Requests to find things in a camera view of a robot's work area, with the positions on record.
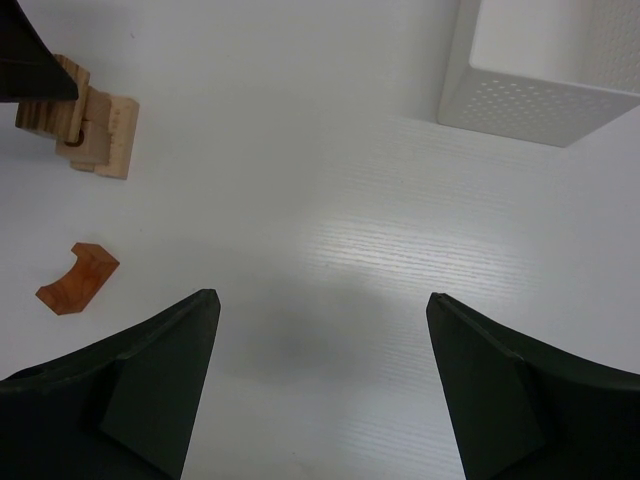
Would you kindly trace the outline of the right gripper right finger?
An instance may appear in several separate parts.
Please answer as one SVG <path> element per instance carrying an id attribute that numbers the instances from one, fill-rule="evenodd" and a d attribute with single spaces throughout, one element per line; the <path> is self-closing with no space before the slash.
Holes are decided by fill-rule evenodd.
<path id="1" fill-rule="evenodd" d="M 636 479 L 639 377 L 503 326 L 444 293 L 426 307 L 468 479 Z"/>

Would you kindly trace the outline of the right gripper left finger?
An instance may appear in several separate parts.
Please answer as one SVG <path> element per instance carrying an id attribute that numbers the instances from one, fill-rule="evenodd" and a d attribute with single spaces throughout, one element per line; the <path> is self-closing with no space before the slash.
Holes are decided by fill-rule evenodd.
<path id="1" fill-rule="evenodd" d="M 2 478 L 181 478 L 220 310 L 202 289 L 2 380 Z"/>

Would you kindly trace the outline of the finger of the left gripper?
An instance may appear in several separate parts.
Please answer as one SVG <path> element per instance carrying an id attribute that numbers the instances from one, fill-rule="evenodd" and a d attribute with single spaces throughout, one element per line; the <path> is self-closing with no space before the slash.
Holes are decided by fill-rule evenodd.
<path id="1" fill-rule="evenodd" d="M 1 1 L 1 102 L 70 101 L 78 87 L 33 28 L 20 4 Z"/>

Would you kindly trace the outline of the striped wood block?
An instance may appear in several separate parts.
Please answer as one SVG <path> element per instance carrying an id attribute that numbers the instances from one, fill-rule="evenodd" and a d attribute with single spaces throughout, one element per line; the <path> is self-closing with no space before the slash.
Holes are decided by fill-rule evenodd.
<path id="1" fill-rule="evenodd" d="M 54 58 L 74 81 L 77 97 L 73 100 L 20 102 L 15 126 L 36 135 L 75 143 L 80 137 L 90 73 L 64 55 L 54 54 Z"/>

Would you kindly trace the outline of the wood cube with letter O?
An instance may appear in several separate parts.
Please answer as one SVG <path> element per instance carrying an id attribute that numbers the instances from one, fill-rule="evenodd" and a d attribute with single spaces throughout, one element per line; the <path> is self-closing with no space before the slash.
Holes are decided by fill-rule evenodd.
<path id="1" fill-rule="evenodd" d="M 57 141 L 55 153 L 73 163 L 106 165 L 109 161 L 111 136 L 94 122 L 83 121 L 75 142 Z"/>

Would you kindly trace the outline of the long light wood plank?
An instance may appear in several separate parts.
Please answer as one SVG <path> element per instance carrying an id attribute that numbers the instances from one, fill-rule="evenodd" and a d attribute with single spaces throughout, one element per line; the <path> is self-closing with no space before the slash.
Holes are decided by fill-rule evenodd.
<path id="1" fill-rule="evenodd" d="M 106 165 L 96 170 L 99 175 L 119 180 L 128 178 L 139 110 L 140 105 L 133 98 L 111 97 L 109 159 Z"/>

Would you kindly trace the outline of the red-brown arch block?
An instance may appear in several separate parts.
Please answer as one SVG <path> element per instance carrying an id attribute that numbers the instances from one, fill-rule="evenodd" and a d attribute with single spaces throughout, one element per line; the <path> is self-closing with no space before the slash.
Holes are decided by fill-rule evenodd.
<path id="1" fill-rule="evenodd" d="M 77 242 L 71 252 L 76 256 L 71 269 L 36 292 L 36 297 L 59 316 L 82 312 L 120 266 L 99 244 Z"/>

